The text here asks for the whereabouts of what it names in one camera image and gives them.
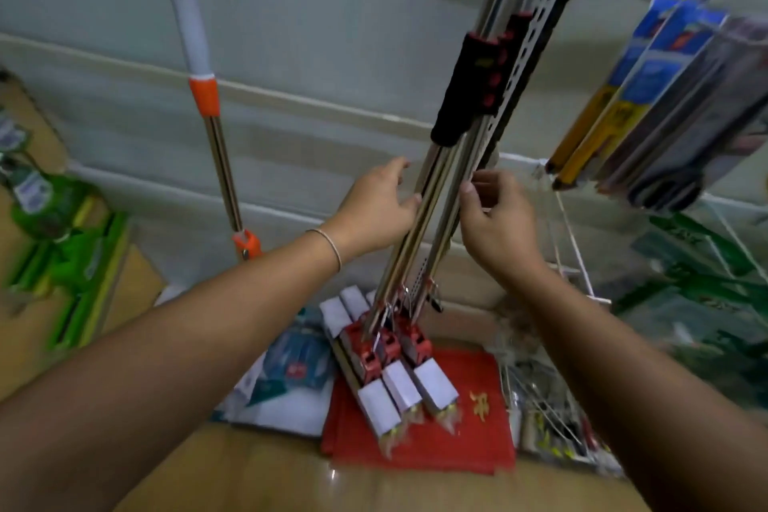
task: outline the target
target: red doormat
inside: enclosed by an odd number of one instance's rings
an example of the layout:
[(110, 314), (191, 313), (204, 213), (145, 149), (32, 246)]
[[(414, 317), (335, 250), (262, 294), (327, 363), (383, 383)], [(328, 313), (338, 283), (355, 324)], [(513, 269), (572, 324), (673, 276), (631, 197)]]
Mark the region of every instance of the red doormat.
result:
[[(322, 431), (322, 452), (334, 464), (380, 468), (471, 471), (493, 474), (497, 468), (514, 466), (514, 445), (509, 419), (493, 356), (485, 352), (435, 350), (440, 364), (458, 391), (462, 420), (451, 435), (429, 416), (422, 425), (408, 427), (408, 436), (384, 458), (360, 406), (342, 377), (333, 387), (331, 406)], [(470, 399), (488, 396), (485, 422), (474, 413)]]

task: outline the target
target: orange plastic joint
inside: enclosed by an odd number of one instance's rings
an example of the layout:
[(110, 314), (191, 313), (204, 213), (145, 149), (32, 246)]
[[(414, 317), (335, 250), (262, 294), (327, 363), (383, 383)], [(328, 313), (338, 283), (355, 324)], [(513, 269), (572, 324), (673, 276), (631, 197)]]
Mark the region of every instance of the orange plastic joint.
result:
[(219, 108), (219, 87), (216, 84), (216, 79), (211, 77), (209, 80), (190, 79), (189, 81), (200, 115), (203, 118), (219, 117), (221, 110)]
[(261, 255), (261, 241), (248, 229), (243, 230), (243, 235), (235, 234), (232, 240), (237, 245), (237, 249), (244, 254), (245, 259), (253, 259)]

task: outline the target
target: right arm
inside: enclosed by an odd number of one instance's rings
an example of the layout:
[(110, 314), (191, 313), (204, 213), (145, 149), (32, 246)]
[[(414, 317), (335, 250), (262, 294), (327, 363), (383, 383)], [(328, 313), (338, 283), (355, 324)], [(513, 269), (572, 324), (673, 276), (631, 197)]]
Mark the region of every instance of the right arm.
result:
[(550, 357), (648, 504), (768, 510), (768, 430), (553, 272), (511, 173), (477, 172), (460, 197), (467, 250), (530, 310)]

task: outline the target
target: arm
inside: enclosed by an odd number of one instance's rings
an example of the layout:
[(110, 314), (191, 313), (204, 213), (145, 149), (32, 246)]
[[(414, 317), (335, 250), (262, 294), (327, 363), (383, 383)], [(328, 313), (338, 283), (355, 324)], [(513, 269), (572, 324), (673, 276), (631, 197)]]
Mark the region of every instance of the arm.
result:
[[(322, 226), (344, 262), (410, 229), (418, 197), (397, 200), (405, 166), (396, 158), (360, 178)], [(306, 233), (149, 310), (5, 400), (0, 509), (111, 509), (338, 269), (328, 241)]]
[(511, 173), (475, 173), (461, 199), (467, 250), (530, 308), (552, 360), (646, 501), (656, 510), (672, 500), (678, 510), (768, 509), (768, 431), (549, 269)]

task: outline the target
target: bracelet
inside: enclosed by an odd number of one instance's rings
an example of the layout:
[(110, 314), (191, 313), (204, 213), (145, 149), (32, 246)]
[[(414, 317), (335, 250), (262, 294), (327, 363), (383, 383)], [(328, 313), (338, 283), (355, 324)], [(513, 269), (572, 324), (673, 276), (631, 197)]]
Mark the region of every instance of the bracelet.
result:
[(312, 229), (307, 229), (306, 232), (307, 233), (311, 233), (311, 232), (319, 233), (323, 237), (326, 238), (326, 241), (328, 241), (328, 243), (333, 248), (333, 252), (336, 254), (336, 260), (339, 262), (339, 272), (340, 272), (341, 271), (341, 267), (343, 265), (342, 262), (341, 262), (341, 254), (339, 253), (339, 249), (336, 247), (336, 244), (333, 242), (333, 239), (331, 239), (331, 237), (329, 237), (328, 234), (325, 231), (323, 231), (321, 228), (318, 228), (318, 227), (314, 227)]

